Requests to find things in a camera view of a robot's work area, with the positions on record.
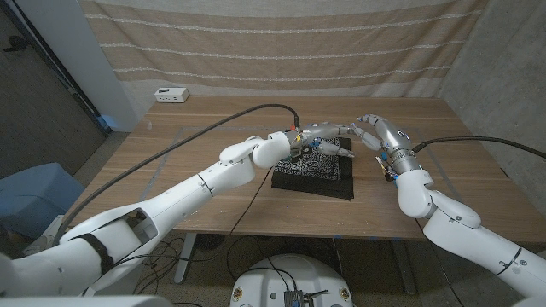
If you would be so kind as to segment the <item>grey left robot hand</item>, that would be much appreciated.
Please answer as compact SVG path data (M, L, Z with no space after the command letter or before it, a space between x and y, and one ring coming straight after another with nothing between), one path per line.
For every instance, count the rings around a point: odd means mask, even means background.
M355 154L351 150L325 142L325 139L349 134L363 136L364 130L355 125L338 125L323 122L320 124L309 124L303 130L289 130L285 132L285 136L290 143L290 155L292 158L300 156L304 148L315 148L320 154L354 158Z

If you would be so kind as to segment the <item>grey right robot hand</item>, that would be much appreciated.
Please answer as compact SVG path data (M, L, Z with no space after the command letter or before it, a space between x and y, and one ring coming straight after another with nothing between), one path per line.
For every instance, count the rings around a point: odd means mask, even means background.
M358 118L359 123L368 123L375 128L376 136L364 131L352 123L354 133L362 143L374 151L383 150L392 159L392 168L401 175L406 171L421 170L421 166L412 150L409 136L392 122L375 114L365 114Z

